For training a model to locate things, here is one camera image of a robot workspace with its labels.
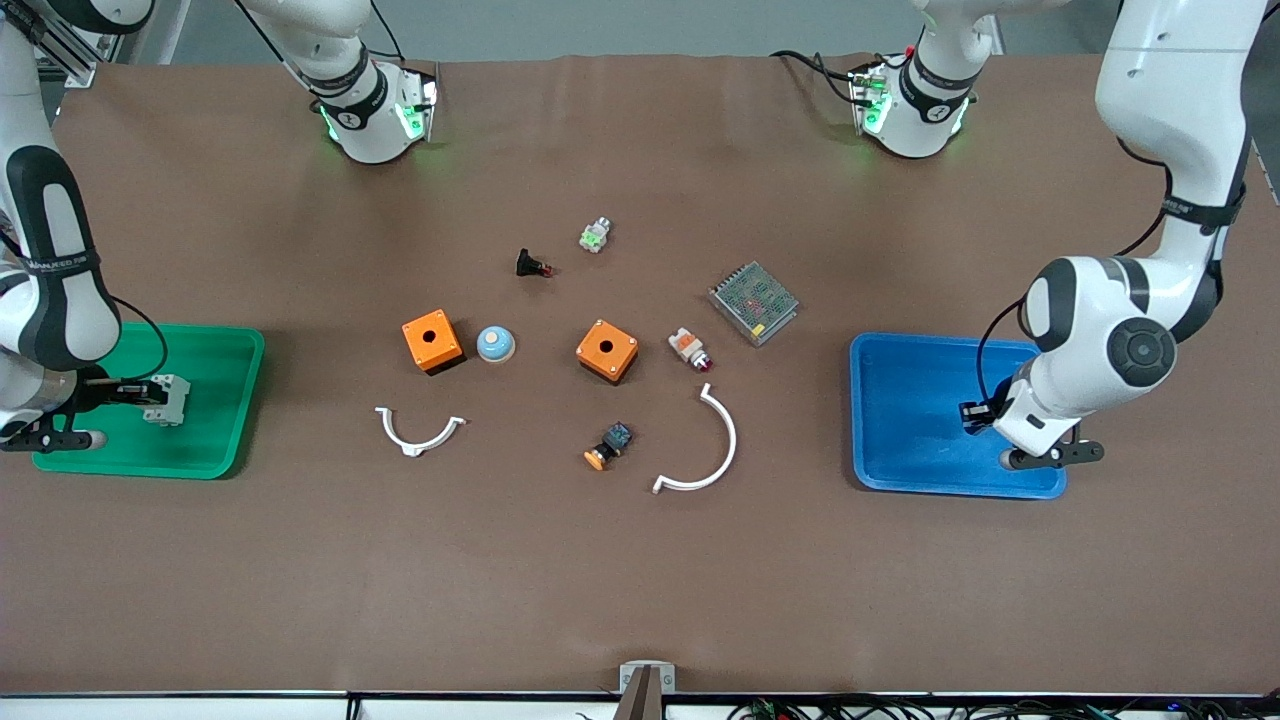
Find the small white semicircular pipe clamp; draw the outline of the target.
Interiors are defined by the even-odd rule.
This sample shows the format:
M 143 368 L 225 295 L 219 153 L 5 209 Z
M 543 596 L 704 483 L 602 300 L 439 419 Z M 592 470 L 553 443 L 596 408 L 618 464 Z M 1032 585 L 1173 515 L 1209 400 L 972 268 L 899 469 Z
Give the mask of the small white semicircular pipe clamp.
M 439 448 L 440 446 L 447 443 L 461 427 L 468 424 L 468 421 L 465 418 L 451 416 L 442 428 L 442 430 L 433 438 L 426 439 L 424 442 L 408 442 L 397 433 L 394 423 L 394 411 L 392 409 L 379 406 L 375 407 L 374 411 L 376 415 L 379 415 L 381 428 L 383 432 L 387 434 L 387 438 L 393 445 L 396 445 L 397 448 L 406 457 L 421 457 L 424 454 Z

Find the metal mesh power supply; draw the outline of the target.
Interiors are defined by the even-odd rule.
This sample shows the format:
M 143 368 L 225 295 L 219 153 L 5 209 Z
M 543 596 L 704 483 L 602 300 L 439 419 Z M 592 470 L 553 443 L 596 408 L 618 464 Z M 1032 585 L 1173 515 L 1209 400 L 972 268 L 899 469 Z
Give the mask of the metal mesh power supply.
M 745 264 L 709 288 L 713 307 L 759 348 L 794 320 L 800 302 L 760 263 Z

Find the brown table cover mat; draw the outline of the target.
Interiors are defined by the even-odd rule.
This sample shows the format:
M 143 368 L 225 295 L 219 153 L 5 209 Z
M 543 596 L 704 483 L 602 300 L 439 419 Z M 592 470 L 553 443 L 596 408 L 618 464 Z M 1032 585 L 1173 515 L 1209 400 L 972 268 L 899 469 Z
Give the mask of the brown table cover mat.
M 442 70 L 431 143 L 362 167 L 279 67 L 109 67 L 54 132 L 114 293 L 265 338 L 238 471 L 70 477 L 0 456 L 0 691 L 1265 693 L 1280 687 L 1280 208 L 1262 170 L 1225 299 L 1151 395 L 1084 424 L 1048 502 L 876 493 L 849 343 L 979 334 L 1051 259 L 1110 254 L 1164 179 L 1093 109 L 1091 56 L 1005 56 L 943 155 L 858 138 L 767 58 Z M 599 254 L 579 246 L 612 220 Z M 552 265 L 518 277 L 521 249 Z M 751 346 L 709 288 L 800 302 Z M 466 360 L 420 372 L 443 309 Z M 596 319 L 637 340 L 580 366 Z M 489 325 L 515 334 L 485 363 Z M 668 345 L 705 346 L 701 373 Z M 739 428 L 732 466 L 704 383 Z M 408 442 L 465 418 L 452 438 Z M 627 452 L 584 452 L 616 421 Z

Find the green plastic tray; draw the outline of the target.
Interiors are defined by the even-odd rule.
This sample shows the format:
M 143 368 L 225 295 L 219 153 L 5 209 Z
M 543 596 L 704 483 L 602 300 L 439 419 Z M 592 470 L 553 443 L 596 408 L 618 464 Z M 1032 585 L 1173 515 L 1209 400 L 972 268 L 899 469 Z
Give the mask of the green plastic tray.
M 108 405 L 79 415 L 77 430 L 100 430 L 101 448 L 36 454 L 42 471 L 216 480 L 237 462 L 265 340 L 252 328 L 163 324 L 169 357 L 163 368 L 189 382 L 178 427 L 147 423 L 138 407 Z

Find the white circuit breaker red switch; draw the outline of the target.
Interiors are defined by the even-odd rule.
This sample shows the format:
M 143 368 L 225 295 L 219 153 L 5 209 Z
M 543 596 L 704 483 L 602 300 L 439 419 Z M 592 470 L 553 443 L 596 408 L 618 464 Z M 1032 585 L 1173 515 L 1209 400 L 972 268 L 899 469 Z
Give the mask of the white circuit breaker red switch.
M 186 420 L 189 382 L 175 374 L 152 375 L 150 380 L 163 383 L 169 395 L 166 398 L 154 398 L 152 406 L 143 407 L 143 419 L 157 427 L 180 427 Z

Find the large white semicircular pipe clamp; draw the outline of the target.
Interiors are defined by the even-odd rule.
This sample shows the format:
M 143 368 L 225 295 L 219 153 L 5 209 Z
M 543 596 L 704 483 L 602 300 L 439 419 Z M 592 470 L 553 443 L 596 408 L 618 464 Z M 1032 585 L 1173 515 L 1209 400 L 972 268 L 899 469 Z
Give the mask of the large white semicircular pipe clamp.
M 721 402 L 719 398 L 714 396 L 712 383 L 704 383 L 701 386 L 698 395 L 698 400 L 705 404 L 712 411 L 714 411 L 723 424 L 726 433 L 724 457 L 722 459 L 719 466 L 714 471 L 712 471 L 707 477 L 703 477 L 699 480 L 680 480 L 673 477 L 659 474 L 652 484 L 650 488 L 652 495 L 662 495 L 664 491 L 687 493 L 687 492 L 705 489 L 724 477 L 724 474 L 732 466 L 733 460 L 737 456 L 739 451 L 737 423 L 735 421 L 731 411 Z

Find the grey metal table bracket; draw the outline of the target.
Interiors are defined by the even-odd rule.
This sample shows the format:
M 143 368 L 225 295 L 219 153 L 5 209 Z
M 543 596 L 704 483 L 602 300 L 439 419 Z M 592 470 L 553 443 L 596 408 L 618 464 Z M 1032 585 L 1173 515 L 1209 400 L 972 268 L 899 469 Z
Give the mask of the grey metal table bracket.
M 620 700 L 612 720 L 667 720 L 666 700 L 677 692 L 676 666 L 637 660 L 620 667 Z

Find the red indicator light orange white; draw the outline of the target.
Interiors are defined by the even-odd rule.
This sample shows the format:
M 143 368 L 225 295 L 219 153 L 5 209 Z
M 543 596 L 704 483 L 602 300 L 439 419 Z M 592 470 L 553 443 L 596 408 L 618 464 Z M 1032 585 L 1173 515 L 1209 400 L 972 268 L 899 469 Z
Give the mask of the red indicator light orange white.
M 687 328 L 680 327 L 671 334 L 668 345 L 684 363 L 698 372 L 707 373 L 714 366 L 704 343 Z

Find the blue plastic tray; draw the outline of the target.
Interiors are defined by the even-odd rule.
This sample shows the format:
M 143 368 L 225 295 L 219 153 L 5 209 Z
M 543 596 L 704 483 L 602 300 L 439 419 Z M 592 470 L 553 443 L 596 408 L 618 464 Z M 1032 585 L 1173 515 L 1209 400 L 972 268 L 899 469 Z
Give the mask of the blue plastic tray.
M 852 468 L 869 489 L 1053 500 L 1064 469 L 1010 471 L 992 430 L 964 432 L 959 405 L 980 397 L 975 338 L 869 332 L 849 347 Z

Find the yellow mushroom push button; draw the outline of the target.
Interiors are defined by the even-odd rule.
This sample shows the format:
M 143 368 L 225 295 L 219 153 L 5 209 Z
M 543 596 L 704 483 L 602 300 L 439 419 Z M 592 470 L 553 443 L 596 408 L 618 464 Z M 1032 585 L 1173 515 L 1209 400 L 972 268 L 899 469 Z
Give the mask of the yellow mushroom push button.
M 604 471 L 609 465 L 627 452 L 634 439 L 630 427 L 622 421 L 609 425 L 602 434 L 600 442 L 584 452 L 586 462 L 598 471 Z

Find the orange button enclosure box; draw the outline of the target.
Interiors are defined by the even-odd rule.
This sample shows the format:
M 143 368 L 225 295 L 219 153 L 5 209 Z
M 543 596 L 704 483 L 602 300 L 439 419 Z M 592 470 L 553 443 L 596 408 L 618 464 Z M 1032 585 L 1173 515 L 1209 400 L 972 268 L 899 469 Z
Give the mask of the orange button enclosure box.
M 443 309 L 415 318 L 401 329 L 413 365 L 428 375 L 436 375 L 466 360 L 465 347 Z
M 611 386 L 620 386 L 639 351 L 635 337 L 604 319 L 596 319 L 575 348 L 581 368 Z

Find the aluminium frame profile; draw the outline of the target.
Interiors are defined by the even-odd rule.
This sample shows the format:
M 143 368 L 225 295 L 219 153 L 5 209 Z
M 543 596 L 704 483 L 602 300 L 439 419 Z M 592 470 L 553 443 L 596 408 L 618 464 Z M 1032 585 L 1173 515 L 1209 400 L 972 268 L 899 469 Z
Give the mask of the aluminium frame profile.
M 42 83 L 60 82 L 65 88 L 90 88 L 106 58 L 77 28 L 44 0 L 3 0 L 6 18 L 35 49 L 35 67 Z

